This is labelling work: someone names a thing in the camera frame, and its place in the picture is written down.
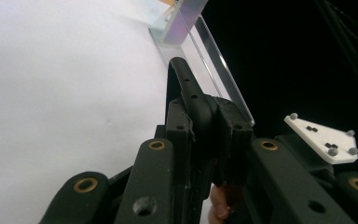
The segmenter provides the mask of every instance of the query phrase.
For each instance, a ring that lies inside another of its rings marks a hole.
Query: white plastic mount
[[[299,119],[296,113],[286,116],[284,121],[328,163],[349,163],[358,159],[354,131],[342,132]]]

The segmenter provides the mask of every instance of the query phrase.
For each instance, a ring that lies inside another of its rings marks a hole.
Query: black mechanical arm
[[[182,58],[170,61],[166,99],[166,122],[132,167],[73,176],[40,223],[200,223],[212,183],[243,189],[227,223],[358,223],[358,173],[334,174],[296,134],[256,137]]]

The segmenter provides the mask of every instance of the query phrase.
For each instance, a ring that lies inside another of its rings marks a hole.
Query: white table
[[[73,175],[133,165],[164,123],[167,71],[148,27],[167,7],[0,1],[0,223],[35,224]]]

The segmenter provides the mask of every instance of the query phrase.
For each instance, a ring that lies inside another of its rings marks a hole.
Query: transparent plastic sheet
[[[187,14],[188,12],[182,13],[175,3],[149,27],[161,59],[167,68],[173,57],[186,59],[204,93],[231,100],[247,118],[249,124],[254,126],[255,120],[204,19],[199,14],[195,24],[187,24],[184,18]],[[169,22],[172,16],[180,19],[176,20],[172,33],[176,32],[181,36],[185,31],[184,40],[172,39],[167,35],[167,29],[172,28],[168,27],[171,25]]]

